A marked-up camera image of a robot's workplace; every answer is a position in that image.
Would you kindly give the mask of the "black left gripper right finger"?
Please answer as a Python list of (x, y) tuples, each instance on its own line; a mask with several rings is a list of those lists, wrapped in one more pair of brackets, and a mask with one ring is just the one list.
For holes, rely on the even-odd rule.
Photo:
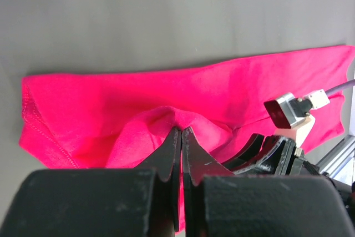
[(349, 185), (323, 175), (236, 175), (182, 133), (187, 236), (353, 236)]

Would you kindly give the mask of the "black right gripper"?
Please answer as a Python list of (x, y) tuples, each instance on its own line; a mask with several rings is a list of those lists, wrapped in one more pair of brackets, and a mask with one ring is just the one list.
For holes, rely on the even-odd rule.
[(236, 175), (320, 175), (319, 167), (305, 158), (294, 140), (254, 133), (222, 166)]

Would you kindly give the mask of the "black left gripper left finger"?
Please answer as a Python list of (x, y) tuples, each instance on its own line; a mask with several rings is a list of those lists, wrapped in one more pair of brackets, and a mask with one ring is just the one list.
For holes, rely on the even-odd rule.
[(181, 133), (131, 169), (55, 169), (29, 174), (2, 236), (174, 236), (179, 231)]

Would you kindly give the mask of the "pink t shirt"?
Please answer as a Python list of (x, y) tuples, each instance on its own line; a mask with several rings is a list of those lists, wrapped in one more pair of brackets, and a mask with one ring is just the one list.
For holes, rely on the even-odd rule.
[(194, 69), (25, 77), (20, 145), (49, 168), (131, 167), (177, 125), (226, 158), (246, 133), (273, 130), (265, 100), (344, 82), (353, 58), (353, 46), (335, 46)]

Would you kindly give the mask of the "aluminium frame rail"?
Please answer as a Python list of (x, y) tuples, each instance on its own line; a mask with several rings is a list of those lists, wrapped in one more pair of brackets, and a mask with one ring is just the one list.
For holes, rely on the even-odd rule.
[(354, 182), (354, 136), (347, 135), (318, 163), (322, 174), (352, 185)]

